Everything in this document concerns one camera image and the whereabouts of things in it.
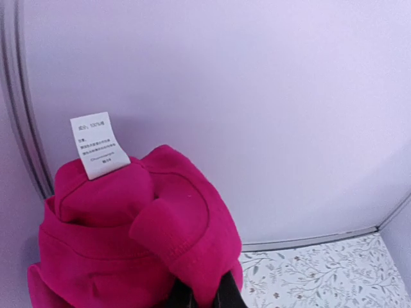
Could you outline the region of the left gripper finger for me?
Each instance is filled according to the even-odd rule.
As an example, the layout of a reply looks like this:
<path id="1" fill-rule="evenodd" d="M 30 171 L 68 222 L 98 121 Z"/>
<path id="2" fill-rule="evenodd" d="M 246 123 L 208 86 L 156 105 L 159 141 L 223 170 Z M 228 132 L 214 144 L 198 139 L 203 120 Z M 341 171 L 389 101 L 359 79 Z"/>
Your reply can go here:
<path id="1" fill-rule="evenodd" d="M 166 301 L 166 307 L 197 308 L 197 302 L 194 299 L 191 288 L 185 285 L 179 279 L 176 279 Z"/>

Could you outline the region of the red t-shirt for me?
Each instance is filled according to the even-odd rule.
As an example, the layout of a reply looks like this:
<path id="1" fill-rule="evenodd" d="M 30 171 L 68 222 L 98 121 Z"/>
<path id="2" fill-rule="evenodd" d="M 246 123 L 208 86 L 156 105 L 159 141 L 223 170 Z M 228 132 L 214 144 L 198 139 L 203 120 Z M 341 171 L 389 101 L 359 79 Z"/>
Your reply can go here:
<path id="1" fill-rule="evenodd" d="M 176 279 L 197 307 L 244 307 L 241 240 L 218 191 L 167 145 L 95 180 L 63 165 L 28 268 L 34 307 L 166 307 Z"/>

